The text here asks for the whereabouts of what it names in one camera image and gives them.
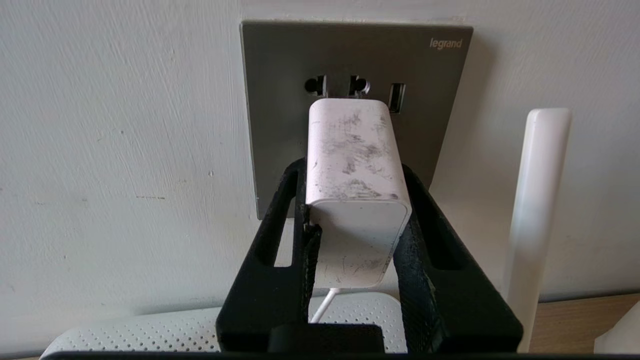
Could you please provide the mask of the white router with antennas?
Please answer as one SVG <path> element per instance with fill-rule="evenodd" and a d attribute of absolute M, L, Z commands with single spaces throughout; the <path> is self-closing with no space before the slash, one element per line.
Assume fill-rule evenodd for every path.
<path fill-rule="evenodd" d="M 518 344 L 521 353 L 530 348 L 571 121 L 566 108 L 533 109 L 526 118 L 502 290 L 507 304 L 524 322 L 525 333 Z M 79 326 L 55 338 L 43 355 L 78 351 L 217 353 L 220 346 L 214 323 L 219 311 L 213 307 Z M 322 321 L 377 325 L 387 353 L 408 350 L 400 302 L 382 292 L 338 295 Z"/>

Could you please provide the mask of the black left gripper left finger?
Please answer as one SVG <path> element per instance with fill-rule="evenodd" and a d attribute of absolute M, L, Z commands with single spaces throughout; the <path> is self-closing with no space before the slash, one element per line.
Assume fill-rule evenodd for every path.
<path fill-rule="evenodd" d="M 306 205 L 307 161 L 286 167 L 215 322 L 222 351 L 265 351 L 272 329 L 305 324 L 314 288 L 321 228 Z M 294 208 L 291 264 L 276 267 L 283 229 Z"/>

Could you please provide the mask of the grey wall socket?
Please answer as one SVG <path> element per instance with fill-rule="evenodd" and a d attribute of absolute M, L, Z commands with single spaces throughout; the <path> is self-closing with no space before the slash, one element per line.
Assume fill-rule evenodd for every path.
<path fill-rule="evenodd" d="M 243 22 L 258 218 L 288 165 L 306 155 L 309 108 L 321 98 L 388 105 L 401 161 L 429 187 L 473 33 L 452 24 Z"/>

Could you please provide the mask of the white power adapter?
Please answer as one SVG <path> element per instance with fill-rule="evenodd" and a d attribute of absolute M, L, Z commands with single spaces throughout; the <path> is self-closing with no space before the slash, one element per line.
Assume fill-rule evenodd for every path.
<path fill-rule="evenodd" d="M 315 286 L 379 285 L 412 214 L 388 107 L 325 98 L 309 109 L 305 203 L 321 228 Z"/>

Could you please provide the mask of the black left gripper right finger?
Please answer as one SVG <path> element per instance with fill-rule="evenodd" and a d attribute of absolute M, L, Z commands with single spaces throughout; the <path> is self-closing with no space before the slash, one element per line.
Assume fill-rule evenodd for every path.
<path fill-rule="evenodd" d="M 516 353 L 523 326 L 419 177 L 402 167 L 412 213 L 393 253 L 409 353 Z"/>

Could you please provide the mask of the white toilet paper roll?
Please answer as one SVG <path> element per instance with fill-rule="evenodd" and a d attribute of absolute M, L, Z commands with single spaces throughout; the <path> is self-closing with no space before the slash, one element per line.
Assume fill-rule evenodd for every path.
<path fill-rule="evenodd" d="M 640 354 L 640 301 L 594 341 L 595 354 Z"/>

